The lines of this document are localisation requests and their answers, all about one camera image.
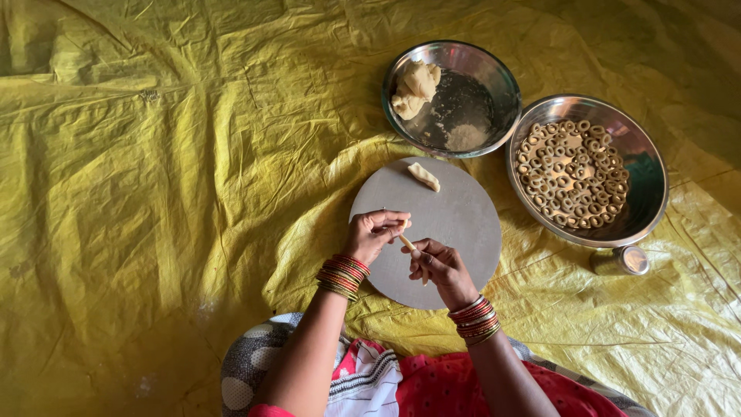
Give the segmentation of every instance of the woman's right hand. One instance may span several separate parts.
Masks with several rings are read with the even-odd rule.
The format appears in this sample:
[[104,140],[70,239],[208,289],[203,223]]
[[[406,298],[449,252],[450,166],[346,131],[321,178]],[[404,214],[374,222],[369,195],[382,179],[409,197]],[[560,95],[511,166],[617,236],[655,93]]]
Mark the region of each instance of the woman's right hand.
[[476,291],[457,250],[429,237],[412,244],[417,248],[416,251],[402,247],[403,253],[411,252],[410,279],[418,280],[422,277],[420,266],[427,269],[430,280],[437,286],[440,298],[452,312],[470,306],[479,298],[479,292]]

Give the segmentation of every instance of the rolled dough stick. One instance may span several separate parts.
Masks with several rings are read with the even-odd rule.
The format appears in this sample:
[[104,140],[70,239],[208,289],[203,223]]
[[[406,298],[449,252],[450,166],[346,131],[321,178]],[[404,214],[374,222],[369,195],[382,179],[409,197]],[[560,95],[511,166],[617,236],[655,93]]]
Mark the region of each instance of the rolled dough stick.
[[[404,223],[402,224],[404,226],[404,229],[407,228],[407,220],[404,220]],[[403,234],[399,235],[399,239],[409,248],[410,251],[416,250],[416,247],[412,245],[412,242],[409,241],[406,237],[404,237]],[[422,268],[422,286],[427,286],[427,269]]]
[[440,192],[440,181],[438,181],[434,175],[430,174],[429,171],[424,169],[419,164],[419,162],[415,162],[412,165],[409,165],[407,169],[409,170],[409,172],[412,173],[412,175],[414,175],[415,178],[429,185],[430,188],[435,190],[436,193]]

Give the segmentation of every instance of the flour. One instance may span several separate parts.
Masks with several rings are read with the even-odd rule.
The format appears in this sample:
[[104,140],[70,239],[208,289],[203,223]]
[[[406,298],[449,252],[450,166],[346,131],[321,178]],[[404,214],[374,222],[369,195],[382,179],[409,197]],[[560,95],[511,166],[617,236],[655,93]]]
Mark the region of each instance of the flour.
[[445,147],[451,151],[469,151],[483,145],[488,135],[473,125],[458,125],[447,133]]

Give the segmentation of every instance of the hand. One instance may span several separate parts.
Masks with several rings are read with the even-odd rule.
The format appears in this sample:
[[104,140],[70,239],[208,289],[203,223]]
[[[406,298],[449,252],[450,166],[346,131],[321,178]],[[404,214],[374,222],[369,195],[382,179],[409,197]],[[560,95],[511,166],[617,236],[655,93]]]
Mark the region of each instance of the hand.
[[341,253],[369,266],[381,253],[383,246],[393,243],[393,239],[404,231],[402,224],[409,217],[409,213],[385,209],[355,214],[350,222],[347,243]]
[[448,248],[437,240],[427,239],[412,242],[416,251],[408,247],[402,248],[403,253],[412,255],[409,278],[418,280],[422,277],[422,268],[428,270],[429,278],[437,286],[437,292],[442,302],[452,312],[464,309],[479,297],[479,292],[471,280],[471,276],[463,265],[460,254],[453,248]]

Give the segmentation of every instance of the polka dot fabric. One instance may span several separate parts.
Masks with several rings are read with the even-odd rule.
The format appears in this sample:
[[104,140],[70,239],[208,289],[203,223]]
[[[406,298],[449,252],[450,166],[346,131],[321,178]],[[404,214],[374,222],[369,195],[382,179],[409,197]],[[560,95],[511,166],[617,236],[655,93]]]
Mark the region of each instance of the polka dot fabric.
[[[404,375],[396,390],[401,417],[490,415],[467,353],[411,356],[399,364]],[[599,393],[544,367],[523,364],[561,416],[626,417]]]

